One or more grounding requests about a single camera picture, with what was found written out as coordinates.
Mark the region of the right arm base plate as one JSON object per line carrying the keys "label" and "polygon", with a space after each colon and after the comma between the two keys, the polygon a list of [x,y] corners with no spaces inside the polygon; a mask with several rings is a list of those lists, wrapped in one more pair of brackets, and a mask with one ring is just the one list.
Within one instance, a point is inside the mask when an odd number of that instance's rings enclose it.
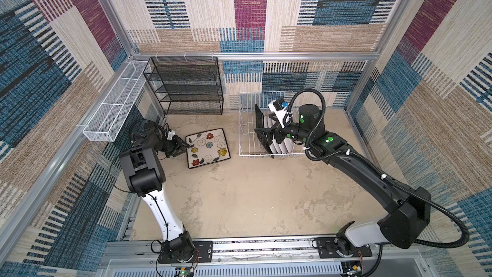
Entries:
{"label": "right arm base plate", "polygon": [[369,246],[352,248],[348,253],[343,253],[335,240],[336,237],[333,236],[318,237],[311,241],[311,247],[318,252],[321,259],[365,258],[373,255]]}

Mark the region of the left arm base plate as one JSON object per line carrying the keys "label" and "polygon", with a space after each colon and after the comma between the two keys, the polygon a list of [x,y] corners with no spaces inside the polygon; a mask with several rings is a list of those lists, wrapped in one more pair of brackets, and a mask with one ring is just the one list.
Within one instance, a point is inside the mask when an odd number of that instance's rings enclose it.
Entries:
{"label": "left arm base plate", "polygon": [[193,262],[210,263],[212,260],[213,253],[213,242],[212,241],[197,241],[193,242],[194,247],[185,245],[183,248],[179,248],[171,253],[161,251],[157,263],[159,264],[191,264]]}

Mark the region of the white round plate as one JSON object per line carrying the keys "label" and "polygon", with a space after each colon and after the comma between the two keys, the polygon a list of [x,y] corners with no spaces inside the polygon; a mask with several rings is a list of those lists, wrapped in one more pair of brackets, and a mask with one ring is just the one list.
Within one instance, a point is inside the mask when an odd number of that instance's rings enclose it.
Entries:
{"label": "white round plate", "polygon": [[[275,121],[273,121],[270,117],[268,117],[267,123],[268,126],[271,128],[273,127]],[[278,154],[279,152],[274,136],[272,136],[272,144],[270,145],[270,150],[273,152],[273,154]]]}
{"label": "white round plate", "polygon": [[284,137],[280,134],[281,125],[279,124],[278,118],[275,115],[273,115],[273,117],[271,118],[271,122],[272,122],[272,143],[276,152],[279,154],[287,153],[288,147],[284,143],[285,141]]}
{"label": "white round plate", "polygon": [[280,128],[279,132],[280,138],[282,138],[282,142],[279,143],[279,147],[282,153],[292,153],[294,149],[294,143],[291,139],[291,136],[283,131],[283,128]]}

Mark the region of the white mesh wall basket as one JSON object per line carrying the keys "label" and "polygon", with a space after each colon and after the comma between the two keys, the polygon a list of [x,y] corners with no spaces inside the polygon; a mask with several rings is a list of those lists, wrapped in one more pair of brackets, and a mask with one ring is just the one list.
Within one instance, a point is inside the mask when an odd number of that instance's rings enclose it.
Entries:
{"label": "white mesh wall basket", "polygon": [[83,134],[91,142],[113,142],[145,85],[147,63],[132,61],[111,86],[109,93],[86,124]]}

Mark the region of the floral square plate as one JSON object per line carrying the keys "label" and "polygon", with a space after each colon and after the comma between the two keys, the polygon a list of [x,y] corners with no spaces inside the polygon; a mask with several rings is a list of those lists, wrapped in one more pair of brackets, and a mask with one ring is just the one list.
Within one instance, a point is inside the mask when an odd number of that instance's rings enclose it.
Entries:
{"label": "floral square plate", "polygon": [[185,141],[190,145],[187,149],[189,169],[218,163],[231,158],[231,152],[228,148],[228,142],[223,128],[187,135]]}

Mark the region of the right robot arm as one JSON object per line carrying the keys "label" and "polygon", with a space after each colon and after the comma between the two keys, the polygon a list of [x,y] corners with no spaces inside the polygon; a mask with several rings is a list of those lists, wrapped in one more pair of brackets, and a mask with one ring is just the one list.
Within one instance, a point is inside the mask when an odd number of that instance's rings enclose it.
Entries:
{"label": "right robot arm", "polygon": [[371,244],[392,244],[410,248],[430,222],[430,193],[388,176],[339,135],[325,130],[324,113],[313,104],[302,105],[299,120],[293,122],[288,105],[280,99],[269,105],[265,115],[255,108],[254,130],[261,145],[273,155],[288,148],[304,145],[311,160],[323,161],[342,171],[365,189],[386,211],[375,221],[347,223],[336,235],[334,245],[340,256],[352,256]]}

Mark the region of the aluminium mounting rail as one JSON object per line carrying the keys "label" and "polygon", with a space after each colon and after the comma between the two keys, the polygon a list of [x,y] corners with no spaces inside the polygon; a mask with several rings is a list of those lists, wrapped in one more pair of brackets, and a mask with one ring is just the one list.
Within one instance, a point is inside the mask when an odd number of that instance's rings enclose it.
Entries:
{"label": "aluminium mounting rail", "polygon": [[361,276],[373,268],[382,251],[374,276],[437,276],[432,261],[420,246],[401,250],[391,245],[371,246],[371,252],[350,258],[317,250],[317,242],[328,235],[233,237],[197,239],[211,249],[201,250],[198,262],[158,263],[158,243],[121,241],[107,244],[97,276]]}

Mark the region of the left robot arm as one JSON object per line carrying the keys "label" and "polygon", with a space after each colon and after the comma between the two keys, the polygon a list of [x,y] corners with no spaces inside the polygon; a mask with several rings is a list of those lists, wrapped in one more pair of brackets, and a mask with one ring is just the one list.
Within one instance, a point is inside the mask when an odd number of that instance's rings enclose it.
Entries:
{"label": "left robot arm", "polygon": [[160,227],[160,259],[189,262],[196,255],[196,248],[165,193],[165,171],[158,154],[164,153],[167,159],[177,157],[192,145],[169,127],[148,119],[134,122],[129,137],[132,147],[119,155],[119,162],[129,192],[142,198]]}

